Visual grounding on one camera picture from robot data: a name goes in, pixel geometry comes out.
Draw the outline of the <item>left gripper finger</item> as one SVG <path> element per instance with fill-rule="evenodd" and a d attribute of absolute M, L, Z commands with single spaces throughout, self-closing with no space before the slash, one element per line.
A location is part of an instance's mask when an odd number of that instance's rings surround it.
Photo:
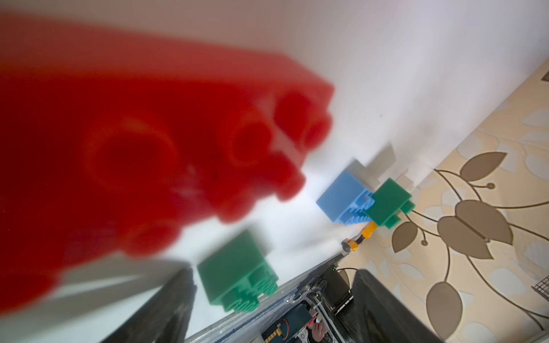
<path fill-rule="evenodd" d="M 103 343 L 183 342 L 196 292 L 192 268 L 181 269 Z"/>

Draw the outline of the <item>green lego brick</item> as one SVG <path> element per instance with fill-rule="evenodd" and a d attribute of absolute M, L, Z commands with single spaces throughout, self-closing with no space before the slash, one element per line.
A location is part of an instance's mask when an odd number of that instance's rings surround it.
<path fill-rule="evenodd" d="M 400 213 L 409 214 L 415 205 L 412 195 L 394 180 L 388 179 L 372 196 L 374 204 L 365 210 L 365 214 L 377 224 L 389 230 L 397 227 L 401 221 Z"/>
<path fill-rule="evenodd" d="M 261 295 L 278 290 L 278 276 L 246 230 L 198 264 L 207 299 L 226 312 L 254 312 Z"/>

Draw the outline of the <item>red lego brick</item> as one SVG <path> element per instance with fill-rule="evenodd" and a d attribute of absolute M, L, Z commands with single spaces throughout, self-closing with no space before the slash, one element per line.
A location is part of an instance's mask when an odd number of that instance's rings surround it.
<path fill-rule="evenodd" d="M 290 200 L 335 88 L 290 58 L 1 11 L 1 311 Z"/>

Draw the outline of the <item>blue lego brick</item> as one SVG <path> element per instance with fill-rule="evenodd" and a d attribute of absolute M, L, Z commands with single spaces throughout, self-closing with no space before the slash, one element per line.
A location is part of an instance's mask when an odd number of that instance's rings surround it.
<path fill-rule="evenodd" d="M 334 224 L 345 226 L 371 222 L 366 211 L 373 206 L 374 192 L 348 171 L 342 171 L 316 204 Z"/>

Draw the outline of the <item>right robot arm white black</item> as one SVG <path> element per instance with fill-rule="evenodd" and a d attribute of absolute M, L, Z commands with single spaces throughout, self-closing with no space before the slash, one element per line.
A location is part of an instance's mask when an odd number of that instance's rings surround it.
<path fill-rule="evenodd" d="M 369 271 L 356 271 L 351 293 L 354 342 L 441 341 Z"/>

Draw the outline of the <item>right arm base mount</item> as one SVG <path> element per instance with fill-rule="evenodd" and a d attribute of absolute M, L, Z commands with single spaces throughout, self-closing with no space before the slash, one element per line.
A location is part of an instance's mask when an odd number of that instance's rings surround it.
<path fill-rule="evenodd" d="M 307 286 L 290 302 L 292 307 L 260 334 L 260 342 L 316 342 L 316 329 L 325 333 L 320 342 L 346 342 L 325 303 L 326 285 L 326 281 L 321 281 Z"/>

